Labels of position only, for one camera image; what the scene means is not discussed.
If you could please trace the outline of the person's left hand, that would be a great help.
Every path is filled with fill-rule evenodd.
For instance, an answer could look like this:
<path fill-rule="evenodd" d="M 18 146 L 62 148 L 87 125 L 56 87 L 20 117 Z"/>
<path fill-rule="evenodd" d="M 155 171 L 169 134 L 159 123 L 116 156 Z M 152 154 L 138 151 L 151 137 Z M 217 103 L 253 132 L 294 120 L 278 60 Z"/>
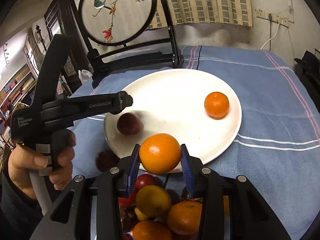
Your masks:
<path fill-rule="evenodd" d="M 49 174 L 49 180 L 56 190 L 65 189 L 72 179 L 72 160 L 75 156 L 73 147 L 75 145 L 75 135 L 72 131 L 69 131 L 68 144 L 57 157 L 57 161 L 61 167 Z M 9 178 L 27 197 L 35 200 L 36 195 L 28 171 L 43 170 L 47 165 L 48 160 L 44 155 L 37 153 L 26 146 L 18 145 L 9 157 Z"/>

